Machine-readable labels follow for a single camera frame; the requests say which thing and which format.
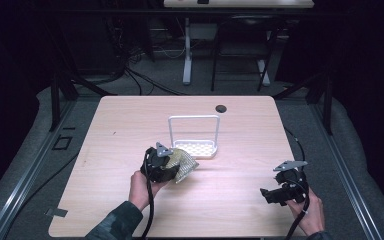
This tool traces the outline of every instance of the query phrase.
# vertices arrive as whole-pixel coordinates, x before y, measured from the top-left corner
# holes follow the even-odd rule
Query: dark background
[[[291,32],[276,80],[296,83],[322,71],[336,56],[336,44],[343,40],[339,37],[346,33],[348,41],[341,45],[346,51],[338,54],[333,72],[334,97],[347,109],[366,153],[367,170],[384,193],[384,2],[367,2],[376,7],[369,7],[351,23],[302,21]],[[347,10],[359,3],[315,1],[315,8]],[[35,119],[39,107],[36,94],[50,85],[56,65],[67,61],[46,37],[38,16],[26,10],[28,6],[24,1],[0,1],[0,178]],[[67,65],[104,68],[104,72],[106,66],[109,72],[120,66],[111,42],[102,36],[106,34],[103,24],[59,21],[65,26],[60,37],[68,40],[68,46],[75,45],[79,35],[73,35],[64,21],[78,31],[96,33],[86,34],[94,36],[92,40],[81,39],[86,45],[92,41],[98,54],[94,57],[102,59],[93,61],[72,48],[73,59],[68,59]],[[317,83],[309,87],[316,88]]]

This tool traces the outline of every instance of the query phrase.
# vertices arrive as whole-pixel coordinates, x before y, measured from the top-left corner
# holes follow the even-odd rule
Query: wooden table
[[[216,112],[217,105],[227,111]],[[170,147],[170,116],[209,114],[220,116],[217,154],[197,160],[185,180],[158,193],[148,236],[285,236],[293,222],[289,208],[267,204],[259,191],[279,188],[273,168],[293,159],[275,102],[266,96],[102,98],[58,206],[68,213],[54,217],[49,234],[85,236],[127,200],[145,150],[157,141]],[[148,213],[146,208],[134,236],[142,234]],[[303,235],[299,229],[296,234]]]

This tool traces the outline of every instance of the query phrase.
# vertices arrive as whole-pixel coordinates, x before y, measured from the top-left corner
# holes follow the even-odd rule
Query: gray carpet
[[[284,85],[288,85],[286,83],[272,82],[270,87],[265,87],[261,92],[257,92],[257,81],[219,81],[216,83],[216,91],[211,92],[211,58],[209,57],[208,48],[206,48],[208,45],[205,43],[200,44],[194,50],[192,83],[189,86],[182,84],[184,55],[178,58],[168,58],[164,54],[157,54],[154,63],[147,57],[142,57],[141,61],[136,64],[131,63],[130,67],[170,89],[190,95],[271,96],[282,91]],[[281,49],[282,44],[279,44],[276,57],[269,69],[271,79],[274,78]],[[153,88],[148,81],[136,80],[141,86],[143,95],[149,93],[152,95],[168,94],[158,88]],[[99,86],[119,95],[139,94],[137,83],[128,76],[123,76],[115,82]],[[33,181],[27,199],[39,186],[68,163],[82,145],[99,98],[95,93],[82,86],[77,86],[77,89],[81,97],[73,104],[66,103],[66,109],[70,111],[67,110],[67,113],[64,114],[62,125],[53,134],[52,142],[47,145],[43,165],[40,167],[37,178]],[[327,230],[331,232],[334,239],[384,239],[384,197],[373,179],[367,174],[364,152],[346,111],[340,103],[334,101],[332,111],[334,135],[326,137],[324,130],[320,127],[319,106],[307,105],[304,101],[305,93],[306,90],[302,89],[287,100],[280,100],[276,103],[284,126],[294,133],[304,148],[306,160],[309,162],[305,169],[307,178],[310,186],[323,199]],[[49,89],[40,93],[38,98],[41,102],[41,109],[35,124],[18,155],[14,158],[13,164],[0,182],[0,213],[2,213],[2,209],[5,207],[5,203],[16,187],[18,180],[36,160],[41,147],[49,138],[48,129],[51,126]],[[52,150],[58,136],[63,137],[63,139],[71,139],[66,150]],[[297,160],[302,159],[297,143],[290,135],[288,135],[288,138],[295,158]],[[364,220],[361,220],[360,216],[356,214],[358,206],[356,207],[351,200],[352,194],[346,188],[348,183],[340,177],[342,170],[338,167],[337,156],[332,152],[332,143],[329,142],[332,140],[340,150],[340,157],[346,162],[359,194],[364,199],[365,207],[368,209],[370,216],[373,217],[375,226],[379,230],[379,234],[375,234],[374,237],[367,233],[366,228],[362,225]],[[62,148],[65,146],[64,144],[60,139],[56,147]],[[74,161],[63,168],[58,175],[29,200],[16,216],[7,239],[51,239],[47,232],[52,218],[44,213],[49,208],[58,205],[73,164]]]

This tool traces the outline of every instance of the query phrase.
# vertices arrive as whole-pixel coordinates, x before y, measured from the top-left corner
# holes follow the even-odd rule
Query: black metal frame
[[[352,11],[318,11],[314,9],[288,9],[288,8],[279,8],[279,9],[232,9],[232,8],[188,8],[188,9],[87,9],[87,10],[68,10],[68,9],[34,9],[39,14],[45,15],[91,15],[91,16],[116,16],[119,18],[131,18],[131,19],[143,19],[150,17],[195,17],[195,18],[207,18],[208,16],[212,16],[213,18],[217,17],[227,17],[238,14],[253,14],[253,15],[273,15],[284,18],[285,20],[325,20],[325,21],[343,21],[344,19],[349,18],[353,15]],[[274,96],[274,99],[283,99],[289,96],[291,93],[297,91],[301,87],[304,87],[312,82],[320,81],[322,82],[323,89],[317,91],[311,91],[307,95],[308,103],[317,103],[323,92],[324,95],[324,109],[323,109],[323,125],[326,131],[329,134],[332,134],[331,131],[331,108],[332,108],[332,79],[331,75],[334,71],[335,67],[338,65],[338,61],[340,58],[335,56],[343,56],[344,52],[348,51],[349,44],[343,44],[347,39],[340,39],[340,43],[337,45],[335,49],[334,57],[331,58],[331,61],[328,63],[326,70],[316,74],[309,79],[302,81],[299,84],[294,85],[293,87],[277,94]],[[81,80],[80,83],[85,85],[88,88],[91,88],[94,92],[104,95],[111,95],[108,92],[103,90],[99,90],[96,86],[91,86],[92,84],[88,83],[86,80],[81,77],[77,77],[77,80]],[[57,82],[52,85],[54,88],[58,88]],[[59,99],[53,98],[53,103],[55,103],[55,109],[53,109],[53,114],[59,114],[59,104],[56,103]],[[59,117],[54,116],[54,122],[52,129],[58,124]]]
[[[224,54],[222,42],[226,42],[225,37],[223,37],[224,34],[220,35],[220,31],[223,31],[226,29],[227,26],[231,26],[230,24],[238,23],[238,21],[241,21],[243,19],[255,19],[255,20],[264,20],[266,21],[266,25],[262,26],[259,24],[259,26],[254,26],[253,31],[263,31],[264,33],[270,32],[270,36],[267,39],[267,35],[264,36],[265,39],[267,39],[267,42],[264,44],[267,48],[267,51],[265,53],[250,53],[250,54]],[[211,77],[211,91],[214,91],[215,87],[215,80],[216,80],[216,74],[217,73],[242,73],[242,74],[256,74],[258,73],[260,75],[259,81],[258,81],[258,88],[257,91],[261,91],[261,87],[263,86],[263,79],[266,75],[270,60],[271,60],[271,54],[273,52],[274,44],[276,43],[277,36],[281,30],[283,30],[285,26],[285,21],[283,18],[273,17],[273,16],[267,16],[267,15],[235,15],[231,18],[228,18],[226,21],[221,23],[218,27],[216,36],[215,36],[215,43],[214,43],[214,49],[213,49],[213,72]],[[241,58],[253,58],[254,60],[262,60],[264,61],[264,69],[259,71],[217,71],[217,61],[224,57],[241,57]]]

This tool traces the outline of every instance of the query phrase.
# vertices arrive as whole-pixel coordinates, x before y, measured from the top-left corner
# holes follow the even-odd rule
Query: gray floor
[[[271,79],[274,78],[281,56],[281,43],[269,69]],[[169,58],[160,53],[156,55],[155,62],[143,56],[141,61],[131,63],[130,67],[170,89],[190,95],[272,96],[288,85],[272,82],[270,87],[257,92],[257,81],[247,78],[247,81],[219,81],[216,91],[211,92],[211,58],[206,46],[208,45],[202,42],[195,46],[192,83],[188,86],[182,84],[184,55]],[[147,81],[137,81],[144,95],[168,94],[152,88]],[[139,94],[137,84],[127,76],[100,87],[119,95]],[[51,239],[47,229],[52,217],[44,213],[58,205],[74,161],[62,167],[81,147],[99,101],[95,93],[81,86],[77,88],[81,93],[78,101],[65,102],[62,99],[63,121],[53,133],[48,132],[51,126],[50,90],[45,89],[38,94],[41,106],[34,126],[0,182],[0,239],[8,227],[11,228],[7,239]],[[309,162],[306,167],[308,181],[323,199],[327,229],[334,239],[384,239],[384,197],[366,171],[364,152],[346,111],[340,103],[334,101],[333,136],[329,136],[320,124],[320,106],[306,104],[305,93],[306,90],[302,89],[288,99],[276,103],[283,124],[303,145],[306,160]],[[58,136],[71,137],[67,150],[52,150]],[[288,137],[295,158],[302,159],[295,140],[289,135]],[[62,171],[47,182],[61,168]],[[26,179],[29,175],[27,173],[32,172],[36,174],[27,179],[31,184],[20,182],[20,179]],[[20,205],[11,201],[11,197],[17,199],[17,196],[21,196],[24,201],[44,183],[44,187],[16,215]],[[27,196],[17,195],[22,190],[25,190]]]

